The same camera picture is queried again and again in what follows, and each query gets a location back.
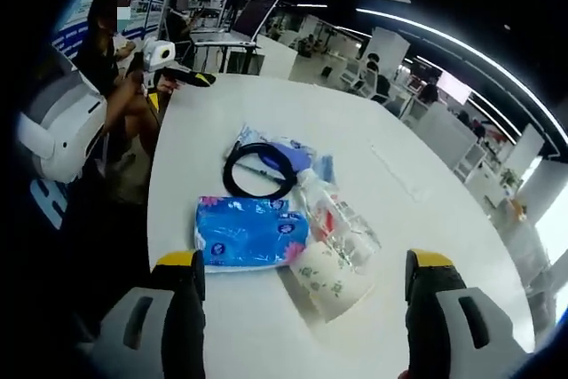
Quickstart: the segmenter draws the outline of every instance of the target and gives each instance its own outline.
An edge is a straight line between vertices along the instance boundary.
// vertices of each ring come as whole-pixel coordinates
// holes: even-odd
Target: white desk
[[[333,154],[345,200],[367,218],[383,250],[372,293],[327,325],[304,320],[274,270],[208,275],[208,378],[397,377],[408,363],[409,248],[453,259],[466,283],[483,289],[510,316],[518,342],[533,349],[533,323],[517,270],[462,183],[379,104],[319,86],[221,75],[213,87],[186,86],[174,93],[150,183],[151,265],[192,246],[198,196],[226,194],[222,153],[245,121]],[[421,193],[419,201],[375,153]],[[240,182],[258,191],[268,185],[249,175]]]

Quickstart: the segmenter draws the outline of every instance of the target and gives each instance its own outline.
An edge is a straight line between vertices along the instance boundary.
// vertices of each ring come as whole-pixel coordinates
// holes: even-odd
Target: paper cup
[[[369,277],[357,274],[323,241],[309,245],[290,269],[325,321],[349,310],[373,287]]]

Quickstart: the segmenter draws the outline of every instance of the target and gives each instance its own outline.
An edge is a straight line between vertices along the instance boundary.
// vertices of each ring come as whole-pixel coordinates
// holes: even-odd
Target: ceiling
[[[525,112],[528,110],[559,148],[563,160],[568,160],[565,142],[541,110],[522,90],[486,62],[423,29],[355,11],[359,7],[387,12],[454,36],[502,64],[548,109],[554,110],[557,104],[568,98],[567,0],[411,0],[411,4],[386,0],[284,1],[327,4],[326,9],[306,12],[367,34],[376,26],[401,32],[412,44],[410,57],[420,55],[450,71],[482,93],[521,131],[527,123],[533,122]],[[544,154],[553,152],[555,150],[547,146]]]

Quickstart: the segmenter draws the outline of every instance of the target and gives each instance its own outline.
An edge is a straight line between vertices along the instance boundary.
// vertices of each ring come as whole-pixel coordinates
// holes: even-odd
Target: woman
[[[108,157],[112,161],[120,159],[128,149],[128,142],[137,135],[152,157],[159,130],[142,93],[142,70],[122,77],[116,65],[113,36],[117,29],[117,8],[129,4],[130,0],[93,0],[87,18],[87,34],[74,61],[106,98],[103,131],[110,133]]]

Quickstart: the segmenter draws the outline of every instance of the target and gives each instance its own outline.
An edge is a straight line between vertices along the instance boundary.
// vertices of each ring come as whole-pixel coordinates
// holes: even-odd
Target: blue tissue packaging
[[[288,201],[201,197],[195,217],[195,247],[207,272],[286,265],[305,248],[309,226]]]

